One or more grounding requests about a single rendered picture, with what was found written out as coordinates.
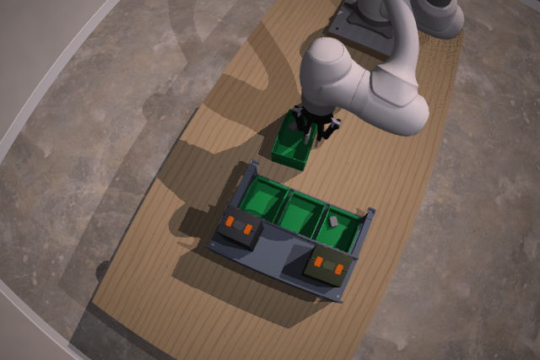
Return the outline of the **green bin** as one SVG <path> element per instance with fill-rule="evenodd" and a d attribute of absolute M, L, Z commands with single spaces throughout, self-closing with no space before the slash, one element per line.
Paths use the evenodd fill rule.
<path fill-rule="evenodd" d="M 240 209 L 276 223 L 288 198 L 288 192 L 290 190 L 286 186 L 257 176 L 250 185 Z"/>
<path fill-rule="evenodd" d="M 294 197 L 291 198 L 293 195 Z M 323 214 L 326 205 L 297 191 L 294 191 L 291 197 L 277 225 L 312 239 L 321 219 L 320 214 Z M 281 221 L 283 216 L 283 221 Z"/>
<path fill-rule="evenodd" d="M 349 253 L 358 233 L 361 219 L 358 216 L 335 207 L 329 207 L 327 214 L 324 217 L 324 223 L 321 224 L 315 241 Z M 329 217 L 335 215 L 337 216 L 338 226 L 331 228 Z"/>
<path fill-rule="evenodd" d="M 305 144 L 304 132 L 289 129 L 289 125 L 295 121 L 292 115 L 292 110 L 283 119 L 282 126 L 278 132 L 278 136 L 272 149 L 272 161 L 278 164 L 288 166 L 290 168 L 304 171 L 305 161 L 310 151 L 311 144 L 314 142 L 317 124 L 312 124 L 312 132 L 307 144 Z M 314 134 L 313 134 L 314 133 Z M 313 136 L 312 136 L 313 135 Z M 311 139 L 312 138 L 312 139 Z"/>

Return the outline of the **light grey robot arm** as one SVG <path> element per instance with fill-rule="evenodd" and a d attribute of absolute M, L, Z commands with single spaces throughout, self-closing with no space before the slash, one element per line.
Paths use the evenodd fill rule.
<path fill-rule="evenodd" d="M 393 30 L 393 51 L 370 71 L 351 58 L 341 41 L 313 40 L 300 64 L 302 105 L 317 116 L 337 106 L 383 131 L 418 134 L 429 118 L 415 78 L 418 30 L 442 40 L 456 38 L 464 24 L 457 0 L 345 0 L 344 6 L 353 10 L 349 24 L 388 40 Z"/>

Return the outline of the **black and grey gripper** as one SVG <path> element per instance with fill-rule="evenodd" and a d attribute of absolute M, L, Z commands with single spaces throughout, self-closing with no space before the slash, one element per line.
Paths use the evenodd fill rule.
<path fill-rule="evenodd" d="M 317 148 L 317 145 L 321 141 L 322 137 L 327 140 L 335 130 L 339 129 L 341 120 L 340 119 L 335 120 L 333 118 L 332 113 L 329 114 L 329 115 L 326 115 L 326 116 L 317 116 L 317 115 L 311 114 L 305 108 L 303 110 L 303 107 L 304 106 L 302 106 L 302 108 L 300 108 L 298 105 L 295 105 L 294 108 L 293 108 L 293 111 L 292 111 L 292 115 L 295 118 L 295 121 L 296 121 L 296 124 L 297 124 L 297 127 L 298 127 L 298 131 L 300 131 L 300 132 L 303 131 L 304 134 L 305 134 L 304 135 L 305 144 L 307 144 L 307 142 L 308 142 L 308 134 L 309 133 L 311 134 L 311 123 L 313 123 L 312 121 L 316 122 L 316 124 L 317 124 L 317 137 L 316 137 L 315 148 Z M 302 115 L 300 114 L 300 112 L 301 112 Z M 303 117 L 304 113 L 305 113 L 305 116 L 307 116 L 307 118 L 309 118 L 306 125 L 305 125 L 304 117 Z M 323 123 L 323 121 L 325 121 L 325 122 Z M 326 131 L 324 132 L 324 125 L 328 124 L 328 123 L 331 123 L 331 124 L 326 129 Z M 321 131 L 321 126 L 322 126 L 322 131 Z"/>

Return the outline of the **grey metal shelf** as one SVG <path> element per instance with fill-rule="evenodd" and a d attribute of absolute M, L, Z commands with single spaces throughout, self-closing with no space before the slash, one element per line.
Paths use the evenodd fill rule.
<path fill-rule="evenodd" d="M 253 160 L 251 159 L 249 166 L 234 194 L 234 197 L 231 203 L 227 204 L 227 207 L 224 212 L 226 212 L 229 205 L 236 208 L 238 207 L 240 209 L 242 200 L 245 197 L 250 185 L 252 184 L 254 179 L 258 176 L 257 174 L 258 166 L 259 166 L 259 161 L 255 159 Z M 277 181 L 274 181 L 274 180 L 271 180 L 271 181 L 278 183 Z M 278 184 L 283 185 L 281 183 L 278 183 Z M 283 185 L 283 186 L 286 186 L 286 185 Z M 313 196 L 307 195 L 301 191 L 297 191 L 291 187 L 288 187 L 288 188 L 290 188 L 290 193 L 288 195 L 286 202 L 283 205 L 283 209 L 281 213 L 279 214 L 277 222 L 274 224 L 261 218 L 262 224 L 263 224 L 263 231 L 259 240 L 256 243 L 256 246 L 253 252 L 246 250 L 240 247 L 239 245 L 233 244 L 223 239 L 217 233 L 217 229 L 223 217 L 221 218 L 219 225 L 214 232 L 214 235 L 209 243 L 209 246 L 206 244 L 203 244 L 203 246 L 205 247 L 207 246 L 208 248 L 211 249 L 211 251 L 212 250 L 215 251 L 215 252 L 213 251 L 213 253 L 221 255 L 230 261 L 237 261 L 237 262 L 239 261 L 240 264 L 236 262 L 239 265 L 243 263 L 242 266 L 246 268 L 249 268 L 249 267 L 250 267 L 249 269 L 254 268 L 256 272 L 262 275 L 264 275 L 265 273 L 267 275 L 270 275 L 270 276 L 264 275 L 266 277 L 270 277 L 274 280 L 278 278 L 278 280 L 276 281 L 282 282 L 289 286 L 293 285 L 291 287 L 295 287 L 295 288 L 299 287 L 298 288 L 299 290 L 302 290 L 302 291 L 305 290 L 304 292 L 307 292 L 313 295 L 317 293 L 316 294 L 317 297 L 321 296 L 320 298 L 325 298 L 327 300 L 330 299 L 329 301 L 339 302 L 342 304 L 343 301 L 341 301 L 340 299 L 348 284 L 349 278 L 352 275 L 352 272 L 357 263 L 357 260 L 359 259 L 358 257 L 359 252 L 361 251 L 366 235 L 369 231 L 371 222 L 377 210 L 375 210 L 373 207 L 369 207 L 367 210 L 367 213 L 362 217 L 358 214 L 342 209 L 341 207 L 334 206 L 328 202 L 325 202 Z M 288 230 L 286 228 L 283 228 L 277 225 L 285 209 L 285 206 L 294 191 L 297 191 L 301 194 L 305 194 L 306 196 L 309 196 L 318 201 L 326 203 L 325 209 L 323 211 L 323 214 L 321 215 L 321 219 L 316 227 L 316 231 L 314 232 L 312 239 L 307 238 L 304 235 L 297 234 L 296 232 L 293 232 L 291 230 Z M 318 241 L 315 241 L 316 236 L 319 232 L 321 224 L 324 220 L 324 217 L 327 214 L 327 210 L 330 205 L 361 218 L 362 222 L 360 221 L 358 233 L 356 234 L 356 237 L 354 239 L 353 245 L 349 253 L 344 252 L 342 250 L 338 250 L 336 248 L 320 243 Z M 303 269 L 305 268 L 305 264 L 311 254 L 311 251 L 316 244 L 326 246 L 327 248 L 331 250 L 335 250 L 337 252 L 353 257 L 353 261 L 351 262 L 351 265 L 348 269 L 348 272 L 343 280 L 341 287 L 330 287 L 323 283 L 316 282 L 307 277 L 301 276 L 301 273 Z M 216 253 L 216 251 L 218 253 Z"/>

